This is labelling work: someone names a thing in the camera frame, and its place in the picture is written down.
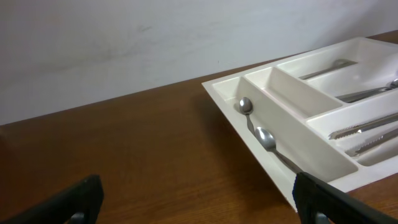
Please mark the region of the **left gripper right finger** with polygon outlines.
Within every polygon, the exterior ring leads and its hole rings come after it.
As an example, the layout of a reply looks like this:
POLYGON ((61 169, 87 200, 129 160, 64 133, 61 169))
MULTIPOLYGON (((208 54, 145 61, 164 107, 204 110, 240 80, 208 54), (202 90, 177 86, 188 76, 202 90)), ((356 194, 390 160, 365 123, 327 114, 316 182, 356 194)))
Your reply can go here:
POLYGON ((292 195, 302 223, 397 224, 397 219, 307 172, 297 173, 292 195))

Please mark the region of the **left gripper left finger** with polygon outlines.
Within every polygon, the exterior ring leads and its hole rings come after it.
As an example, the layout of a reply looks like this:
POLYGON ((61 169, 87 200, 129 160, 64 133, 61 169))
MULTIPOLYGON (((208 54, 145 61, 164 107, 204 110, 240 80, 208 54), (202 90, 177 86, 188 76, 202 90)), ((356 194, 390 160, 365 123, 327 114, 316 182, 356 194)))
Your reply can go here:
POLYGON ((99 175, 89 175, 3 223, 95 223, 104 199, 99 175))

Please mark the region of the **small bent spoon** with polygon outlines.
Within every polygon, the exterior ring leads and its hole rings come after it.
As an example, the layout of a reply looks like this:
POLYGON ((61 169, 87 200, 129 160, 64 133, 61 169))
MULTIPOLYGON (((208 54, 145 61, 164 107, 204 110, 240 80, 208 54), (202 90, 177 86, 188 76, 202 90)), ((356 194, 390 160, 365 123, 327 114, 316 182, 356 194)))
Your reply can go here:
POLYGON ((251 100, 247 97, 243 97, 239 101, 239 110, 243 115, 245 115, 247 127, 250 130, 250 132, 252 134, 254 134, 254 126, 253 126, 253 123, 250 118, 250 115, 253 112, 253 104, 252 104, 251 100))
POLYGON ((262 127, 257 127, 254 130, 254 135, 266 151, 275 154, 275 156, 281 162, 283 162, 292 172, 297 174, 303 171, 296 163, 294 163, 292 160, 290 160, 288 157, 284 156, 277 150, 276 141, 269 131, 262 127))

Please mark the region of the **white cutlery tray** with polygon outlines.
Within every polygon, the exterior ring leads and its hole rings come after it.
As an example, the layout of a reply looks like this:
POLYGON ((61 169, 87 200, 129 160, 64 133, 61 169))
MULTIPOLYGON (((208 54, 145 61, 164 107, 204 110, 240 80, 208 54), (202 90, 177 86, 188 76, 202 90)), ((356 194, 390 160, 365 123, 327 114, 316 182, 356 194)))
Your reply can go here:
POLYGON ((397 113, 397 90, 348 103, 341 96, 388 86, 397 79, 397 45, 357 37, 204 83, 204 88, 288 203, 295 174, 250 132, 239 102, 249 98, 251 121, 304 171, 349 192, 397 173, 397 139, 361 152, 397 121, 332 139, 331 133, 397 113))

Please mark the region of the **metal tongs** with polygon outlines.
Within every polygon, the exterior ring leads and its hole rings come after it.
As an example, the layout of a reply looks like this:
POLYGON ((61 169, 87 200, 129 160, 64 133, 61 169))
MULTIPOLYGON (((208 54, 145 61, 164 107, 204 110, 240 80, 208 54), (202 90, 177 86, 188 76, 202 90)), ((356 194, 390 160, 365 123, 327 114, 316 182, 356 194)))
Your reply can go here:
MULTIPOLYGON (((353 134, 361 134, 366 131, 376 129, 378 127, 394 123, 396 121, 397 121, 397 113, 392 113, 377 119, 367 121, 365 123, 356 124, 354 126, 334 131, 329 134, 328 138, 329 140, 345 138, 353 134)), ((365 139, 362 143, 357 144, 356 146, 353 146, 352 148, 348 149, 346 153, 351 157, 360 156, 361 154, 364 154, 366 151, 369 151, 372 148, 375 148, 396 137, 397 137, 397 128, 389 129, 381 134, 373 136, 369 139, 365 139)))

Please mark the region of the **metal spoon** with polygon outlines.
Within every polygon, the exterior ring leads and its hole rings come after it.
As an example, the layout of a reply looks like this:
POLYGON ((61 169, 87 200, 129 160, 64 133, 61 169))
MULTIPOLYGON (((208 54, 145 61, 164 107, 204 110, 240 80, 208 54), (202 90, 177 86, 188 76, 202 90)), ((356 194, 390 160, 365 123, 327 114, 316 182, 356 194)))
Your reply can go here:
POLYGON ((340 96, 337 96, 336 98, 341 101, 344 101, 345 103, 354 103, 356 101, 363 100, 370 96, 378 95, 380 93, 384 93, 384 92, 393 90, 395 88, 397 88, 397 79, 391 81, 387 86, 384 86, 384 87, 374 88, 371 90, 359 91, 359 92, 350 93, 350 94, 346 94, 346 95, 340 95, 340 96))

